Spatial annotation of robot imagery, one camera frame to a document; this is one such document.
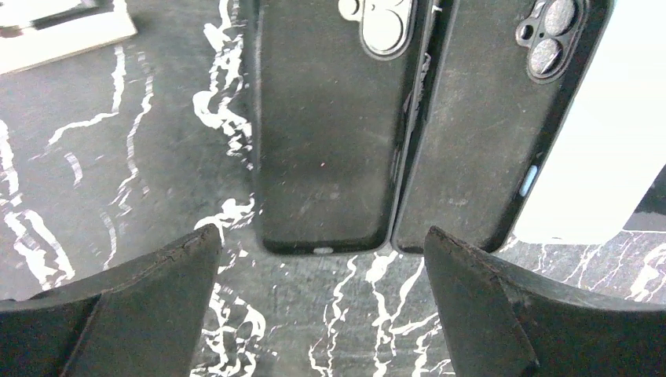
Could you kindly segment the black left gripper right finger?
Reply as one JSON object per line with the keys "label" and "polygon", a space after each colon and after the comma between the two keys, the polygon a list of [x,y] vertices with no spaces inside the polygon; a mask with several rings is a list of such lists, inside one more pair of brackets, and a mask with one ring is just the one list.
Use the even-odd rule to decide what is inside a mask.
{"label": "black left gripper right finger", "polygon": [[585,291],[430,228],[424,262],[458,376],[662,376],[665,308]]}

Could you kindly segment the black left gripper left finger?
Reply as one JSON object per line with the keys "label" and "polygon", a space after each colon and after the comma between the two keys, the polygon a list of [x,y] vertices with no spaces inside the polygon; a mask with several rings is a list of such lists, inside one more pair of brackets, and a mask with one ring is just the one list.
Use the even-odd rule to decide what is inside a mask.
{"label": "black left gripper left finger", "polygon": [[187,376],[222,252],[206,225],[31,298],[1,303],[4,376]]}

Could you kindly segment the light blue phone case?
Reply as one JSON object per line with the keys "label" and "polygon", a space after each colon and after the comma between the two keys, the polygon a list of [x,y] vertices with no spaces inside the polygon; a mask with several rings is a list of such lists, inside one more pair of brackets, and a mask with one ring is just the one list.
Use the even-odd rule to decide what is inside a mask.
{"label": "light blue phone case", "polygon": [[605,243],[664,164],[665,4],[618,1],[514,235],[526,243]]}

